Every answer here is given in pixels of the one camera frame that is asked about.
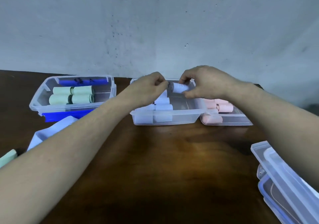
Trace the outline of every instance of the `wooden table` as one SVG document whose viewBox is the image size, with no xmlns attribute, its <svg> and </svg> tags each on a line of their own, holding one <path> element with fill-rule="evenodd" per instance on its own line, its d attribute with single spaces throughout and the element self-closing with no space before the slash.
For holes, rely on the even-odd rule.
<svg viewBox="0 0 319 224">
<path fill-rule="evenodd" d="M 0 71 L 1 156 L 53 124 L 29 108 L 52 75 Z M 116 78 L 117 92 L 129 82 Z M 257 188 L 250 146 L 263 140 L 255 126 L 135 126 L 128 115 L 42 223 L 280 223 Z"/>
</svg>

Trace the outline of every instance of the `plastic storage box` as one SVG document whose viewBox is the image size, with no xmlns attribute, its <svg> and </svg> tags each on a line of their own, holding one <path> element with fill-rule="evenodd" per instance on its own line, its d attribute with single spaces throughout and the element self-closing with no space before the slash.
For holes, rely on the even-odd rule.
<svg viewBox="0 0 319 224">
<path fill-rule="evenodd" d="M 50 105 L 49 97 L 56 86 L 85 86 L 93 85 L 94 103 Z M 103 102 L 116 96 L 114 78 L 110 75 L 103 76 L 52 76 L 47 78 L 38 88 L 30 102 L 30 109 L 38 111 L 40 116 L 45 116 L 46 122 L 60 121 L 67 116 L 81 118 L 99 107 Z"/>
<path fill-rule="evenodd" d="M 267 205 L 271 205 L 272 210 L 274 208 L 278 211 L 280 217 L 278 217 L 276 213 L 275 214 L 281 221 L 289 224 L 302 224 L 298 215 L 291 208 L 269 175 L 266 174 L 260 180 L 258 183 L 258 189 L 264 196 L 264 201 Z"/>
<path fill-rule="evenodd" d="M 178 79 L 168 79 L 169 82 L 178 82 Z M 195 82 L 191 80 L 189 87 L 192 89 L 195 87 Z M 170 99 L 170 104 L 173 105 L 173 110 L 167 111 L 153 111 L 153 110 L 134 110 L 131 111 L 133 122 L 135 125 L 177 125 L 194 123 L 197 118 L 204 113 L 204 102 L 202 99 L 186 99 L 183 94 L 173 93 L 167 91 L 167 97 Z M 136 119 L 138 117 L 149 116 L 153 117 L 152 123 L 139 124 Z M 162 116 L 165 118 L 172 118 L 172 121 L 156 122 L 155 118 Z"/>
<path fill-rule="evenodd" d="M 212 115 L 217 113 L 212 113 L 211 110 L 207 109 L 205 104 L 205 113 Z M 200 116 L 200 120 L 204 125 L 208 126 L 250 126 L 253 125 L 251 121 L 246 117 L 244 113 L 241 112 L 237 107 L 234 106 L 234 110 L 231 113 L 218 113 L 219 116 L 223 118 L 223 123 L 218 124 L 205 124 L 203 123 L 203 115 Z"/>
<path fill-rule="evenodd" d="M 267 141 L 253 144 L 251 150 L 301 222 L 318 224 L 319 199 L 313 191 L 279 157 Z"/>
</svg>

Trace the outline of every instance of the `concrete wall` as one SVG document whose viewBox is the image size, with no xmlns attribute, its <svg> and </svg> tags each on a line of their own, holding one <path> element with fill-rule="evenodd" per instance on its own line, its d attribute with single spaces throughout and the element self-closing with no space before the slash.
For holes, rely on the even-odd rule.
<svg viewBox="0 0 319 224">
<path fill-rule="evenodd" d="M 218 67 L 319 102 L 319 0 L 0 0 L 0 69 L 180 77 Z"/>
</svg>

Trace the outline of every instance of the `finger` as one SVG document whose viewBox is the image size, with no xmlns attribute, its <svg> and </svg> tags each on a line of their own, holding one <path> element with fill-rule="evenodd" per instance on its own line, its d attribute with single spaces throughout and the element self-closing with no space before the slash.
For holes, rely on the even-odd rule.
<svg viewBox="0 0 319 224">
<path fill-rule="evenodd" d="M 188 99 L 201 98 L 200 89 L 196 87 L 191 91 L 184 91 L 183 94 Z"/>
<path fill-rule="evenodd" d="M 156 86 L 156 94 L 158 95 L 158 96 L 160 96 L 161 95 L 161 93 L 163 93 L 164 92 L 164 90 L 166 90 L 167 89 L 167 87 L 168 87 L 168 81 L 163 81 L 163 82 L 161 82 L 158 86 Z"/>
<path fill-rule="evenodd" d="M 158 82 L 163 82 L 163 81 L 165 81 L 164 76 L 162 76 L 160 72 L 151 73 L 150 76 L 151 76 L 151 78 L 152 78 L 152 80 L 153 80 L 154 82 L 156 82 L 156 81 L 158 81 Z"/>
<path fill-rule="evenodd" d="M 184 73 L 181 75 L 181 78 L 178 83 L 184 84 L 185 81 L 188 81 L 192 78 L 195 79 L 195 76 L 196 76 L 195 71 L 196 71 L 196 68 L 185 70 Z"/>
</svg>

